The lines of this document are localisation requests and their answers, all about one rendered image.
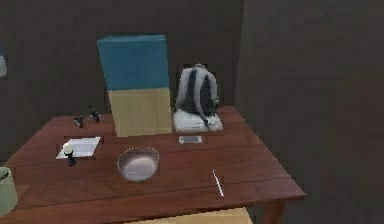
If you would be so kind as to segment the white book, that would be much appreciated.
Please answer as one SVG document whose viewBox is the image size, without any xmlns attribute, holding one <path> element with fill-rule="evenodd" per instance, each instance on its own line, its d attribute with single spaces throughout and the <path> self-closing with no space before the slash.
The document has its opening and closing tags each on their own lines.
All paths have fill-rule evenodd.
<svg viewBox="0 0 384 224">
<path fill-rule="evenodd" d="M 208 125 L 205 125 L 199 115 L 190 114 L 183 110 L 177 110 L 173 114 L 173 121 L 175 130 L 178 133 L 221 131 L 224 129 L 217 114 L 208 117 Z"/>
</svg>

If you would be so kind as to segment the grey backpack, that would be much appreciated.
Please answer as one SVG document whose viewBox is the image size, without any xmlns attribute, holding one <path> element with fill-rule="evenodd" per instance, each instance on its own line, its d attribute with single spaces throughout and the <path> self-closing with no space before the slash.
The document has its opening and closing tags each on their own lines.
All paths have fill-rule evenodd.
<svg viewBox="0 0 384 224">
<path fill-rule="evenodd" d="M 203 64 L 182 70 L 175 110 L 198 115 L 209 127 L 208 118 L 216 114 L 219 102 L 217 80 Z"/>
</svg>

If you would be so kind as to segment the grey mobile phone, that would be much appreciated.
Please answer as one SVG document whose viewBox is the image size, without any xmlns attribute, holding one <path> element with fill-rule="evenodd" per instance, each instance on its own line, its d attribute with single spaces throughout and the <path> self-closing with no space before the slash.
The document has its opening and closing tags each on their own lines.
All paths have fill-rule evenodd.
<svg viewBox="0 0 384 224">
<path fill-rule="evenodd" d="M 202 143 L 201 136 L 179 136 L 180 144 L 199 144 Z"/>
</svg>

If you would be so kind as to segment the red-brown wooden table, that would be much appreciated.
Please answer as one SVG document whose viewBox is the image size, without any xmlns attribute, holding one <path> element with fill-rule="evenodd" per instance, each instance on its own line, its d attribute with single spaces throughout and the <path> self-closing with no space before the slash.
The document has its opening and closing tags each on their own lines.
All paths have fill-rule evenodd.
<svg viewBox="0 0 384 224">
<path fill-rule="evenodd" d="M 235 108 L 219 116 L 224 129 L 199 144 L 180 144 L 175 133 L 119 138 L 109 115 L 82 129 L 69 116 L 54 117 L 6 162 L 19 202 L 0 224 L 124 224 L 253 204 L 265 208 L 262 224 L 280 224 L 286 203 L 304 198 L 303 190 Z M 91 157 L 74 157 L 74 166 L 56 158 L 68 140 L 97 136 Z M 155 148 L 160 163 L 152 178 L 134 183 L 116 161 L 140 146 Z"/>
</svg>

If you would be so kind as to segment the blue and tan box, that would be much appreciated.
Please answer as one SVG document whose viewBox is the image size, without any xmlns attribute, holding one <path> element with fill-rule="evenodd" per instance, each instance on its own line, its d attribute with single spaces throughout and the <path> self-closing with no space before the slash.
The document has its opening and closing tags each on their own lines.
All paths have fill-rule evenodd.
<svg viewBox="0 0 384 224">
<path fill-rule="evenodd" d="M 97 46 L 116 135 L 170 133 L 166 36 L 107 36 Z"/>
</svg>

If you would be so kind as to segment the clear glass bowl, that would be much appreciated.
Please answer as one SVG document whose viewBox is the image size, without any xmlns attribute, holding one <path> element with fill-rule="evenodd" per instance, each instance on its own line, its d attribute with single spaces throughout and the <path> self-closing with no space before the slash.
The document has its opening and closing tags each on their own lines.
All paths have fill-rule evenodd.
<svg viewBox="0 0 384 224">
<path fill-rule="evenodd" d="M 159 153 L 152 147 L 135 147 L 125 150 L 116 161 L 120 175 L 133 182 L 151 178 L 159 166 Z"/>
</svg>

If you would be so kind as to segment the white pen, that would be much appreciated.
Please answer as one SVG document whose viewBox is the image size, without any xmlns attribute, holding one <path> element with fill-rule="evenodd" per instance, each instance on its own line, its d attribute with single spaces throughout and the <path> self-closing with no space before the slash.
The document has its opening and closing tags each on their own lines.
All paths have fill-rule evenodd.
<svg viewBox="0 0 384 224">
<path fill-rule="evenodd" d="M 218 191 L 219 191 L 220 196 L 221 196 L 221 197 L 224 197 L 224 196 L 225 196 L 225 195 L 224 195 L 224 191 L 223 191 L 223 189 L 222 189 L 220 180 L 219 180 L 219 178 L 218 178 L 218 176 L 217 176 L 215 170 L 212 170 L 212 175 L 213 175 L 213 177 L 214 177 L 214 179 L 215 179 L 216 186 L 217 186 L 217 188 L 218 188 Z"/>
</svg>

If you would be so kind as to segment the tan wooden chair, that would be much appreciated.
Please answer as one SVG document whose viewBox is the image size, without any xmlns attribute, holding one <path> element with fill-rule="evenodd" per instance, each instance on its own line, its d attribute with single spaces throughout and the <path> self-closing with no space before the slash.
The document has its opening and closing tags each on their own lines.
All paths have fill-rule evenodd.
<svg viewBox="0 0 384 224">
<path fill-rule="evenodd" d="M 242 207 L 125 224 L 253 224 L 253 222 L 247 210 Z"/>
</svg>

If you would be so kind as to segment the white sheet of paper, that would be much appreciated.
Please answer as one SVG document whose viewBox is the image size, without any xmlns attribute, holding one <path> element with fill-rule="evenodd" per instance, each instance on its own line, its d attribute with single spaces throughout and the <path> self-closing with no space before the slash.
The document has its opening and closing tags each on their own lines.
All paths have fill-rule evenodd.
<svg viewBox="0 0 384 224">
<path fill-rule="evenodd" d="M 63 144 L 62 149 L 57 154 L 57 159 L 66 158 L 65 153 L 72 152 L 75 158 L 91 157 L 99 144 L 100 137 L 70 139 Z"/>
</svg>

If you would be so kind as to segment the small white and black figurine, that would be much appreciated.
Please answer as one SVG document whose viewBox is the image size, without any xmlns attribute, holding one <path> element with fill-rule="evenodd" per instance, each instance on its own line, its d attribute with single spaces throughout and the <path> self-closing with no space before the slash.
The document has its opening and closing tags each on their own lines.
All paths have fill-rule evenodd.
<svg viewBox="0 0 384 224">
<path fill-rule="evenodd" d="M 69 165 L 74 166 L 76 164 L 76 160 L 74 159 L 73 149 L 69 143 L 65 143 L 63 145 L 63 152 L 68 159 Z"/>
</svg>

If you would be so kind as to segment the pale blue object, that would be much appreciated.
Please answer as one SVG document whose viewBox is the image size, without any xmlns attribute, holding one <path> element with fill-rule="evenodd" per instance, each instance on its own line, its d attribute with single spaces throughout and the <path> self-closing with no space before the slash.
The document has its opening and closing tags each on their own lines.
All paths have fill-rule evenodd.
<svg viewBox="0 0 384 224">
<path fill-rule="evenodd" d="M 3 47 L 2 42 L 0 41 L 0 77 L 7 75 L 8 68 L 6 62 L 6 53 Z"/>
</svg>

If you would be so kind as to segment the pale green lamp shade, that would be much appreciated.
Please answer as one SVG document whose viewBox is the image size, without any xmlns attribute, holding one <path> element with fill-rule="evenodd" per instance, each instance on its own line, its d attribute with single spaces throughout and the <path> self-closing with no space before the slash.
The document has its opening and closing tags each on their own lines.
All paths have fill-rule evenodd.
<svg viewBox="0 0 384 224">
<path fill-rule="evenodd" d="M 11 169 L 0 167 L 0 217 L 10 213 L 18 203 L 18 194 Z"/>
</svg>

